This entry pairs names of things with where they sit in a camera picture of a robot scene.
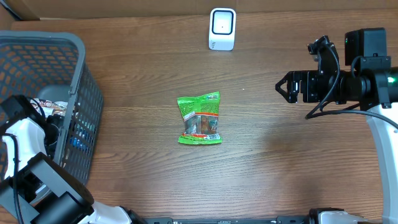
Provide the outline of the blue snack bar wrapper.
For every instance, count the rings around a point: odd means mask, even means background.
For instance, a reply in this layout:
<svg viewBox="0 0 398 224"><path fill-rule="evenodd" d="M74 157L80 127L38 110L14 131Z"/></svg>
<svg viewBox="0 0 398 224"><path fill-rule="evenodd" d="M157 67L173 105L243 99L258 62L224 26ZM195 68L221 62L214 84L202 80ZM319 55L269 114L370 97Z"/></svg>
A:
<svg viewBox="0 0 398 224"><path fill-rule="evenodd" d="M78 138L76 138L76 137L71 137L71 138L70 138L70 144L71 144L74 148L78 149L79 151L81 151L81 152L83 152L83 153L86 153L86 151L87 151L87 146L86 146L86 144L83 143L82 141L80 141L80 140L79 140Z"/></svg>

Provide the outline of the beige cookie snack bag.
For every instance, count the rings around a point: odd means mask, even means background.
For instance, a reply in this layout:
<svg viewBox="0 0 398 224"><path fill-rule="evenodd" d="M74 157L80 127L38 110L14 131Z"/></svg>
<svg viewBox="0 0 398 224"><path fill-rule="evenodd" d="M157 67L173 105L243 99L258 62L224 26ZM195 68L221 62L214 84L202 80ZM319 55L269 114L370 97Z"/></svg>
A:
<svg viewBox="0 0 398 224"><path fill-rule="evenodd" d="M49 116L65 116L67 112L67 102L64 101L50 101L38 98L30 99L31 105L37 110L40 115L46 118Z"/></svg>

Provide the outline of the green snack bag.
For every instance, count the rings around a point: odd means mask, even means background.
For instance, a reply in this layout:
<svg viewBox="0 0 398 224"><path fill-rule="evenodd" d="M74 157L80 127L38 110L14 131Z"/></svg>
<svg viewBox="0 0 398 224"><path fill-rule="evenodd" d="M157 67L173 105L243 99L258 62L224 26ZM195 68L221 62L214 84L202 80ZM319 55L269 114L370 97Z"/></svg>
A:
<svg viewBox="0 0 398 224"><path fill-rule="evenodd" d="M218 132L220 93L177 98L185 130L179 136L180 144L209 145L221 144Z"/></svg>

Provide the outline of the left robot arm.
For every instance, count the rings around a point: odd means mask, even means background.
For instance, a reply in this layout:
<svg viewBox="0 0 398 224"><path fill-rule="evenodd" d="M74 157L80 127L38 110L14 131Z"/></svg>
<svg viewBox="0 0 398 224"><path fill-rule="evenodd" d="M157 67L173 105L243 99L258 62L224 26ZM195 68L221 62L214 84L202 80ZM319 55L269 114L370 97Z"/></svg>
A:
<svg viewBox="0 0 398 224"><path fill-rule="evenodd" d="M24 95L1 103L8 175L1 182L1 206L18 223L144 223L124 207L94 200L88 189L46 154L49 124Z"/></svg>

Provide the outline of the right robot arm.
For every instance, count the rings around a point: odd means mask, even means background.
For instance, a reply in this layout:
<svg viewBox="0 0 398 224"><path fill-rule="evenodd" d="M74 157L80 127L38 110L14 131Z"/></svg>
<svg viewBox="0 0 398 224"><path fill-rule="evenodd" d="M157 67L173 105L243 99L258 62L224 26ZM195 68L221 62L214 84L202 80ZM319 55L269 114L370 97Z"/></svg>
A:
<svg viewBox="0 0 398 224"><path fill-rule="evenodd" d="M308 45L317 70L290 71L275 89L288 103L316 106L306 119L336 114L366 117L377 151L383 193L382 223L397 223L397 68L387 54L386 30L345 34L344 71L335 45L324 35Z"/></svg>

